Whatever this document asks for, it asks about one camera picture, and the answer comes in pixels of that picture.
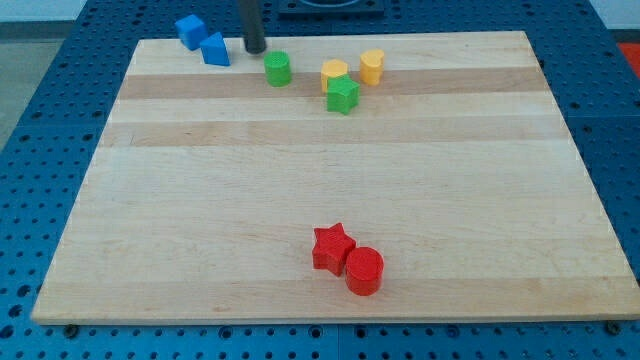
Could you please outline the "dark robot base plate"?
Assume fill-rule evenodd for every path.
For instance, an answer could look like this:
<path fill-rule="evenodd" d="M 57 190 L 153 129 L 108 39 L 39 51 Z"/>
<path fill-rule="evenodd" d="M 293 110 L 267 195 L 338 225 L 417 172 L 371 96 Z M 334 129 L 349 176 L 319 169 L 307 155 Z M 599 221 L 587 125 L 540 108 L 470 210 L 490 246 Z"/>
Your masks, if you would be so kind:
<path fill-rule="evenodd" d="M 295 19 L 305 16 L 383 15 L 384 0 L 279 0 L 278 17 Z"/>

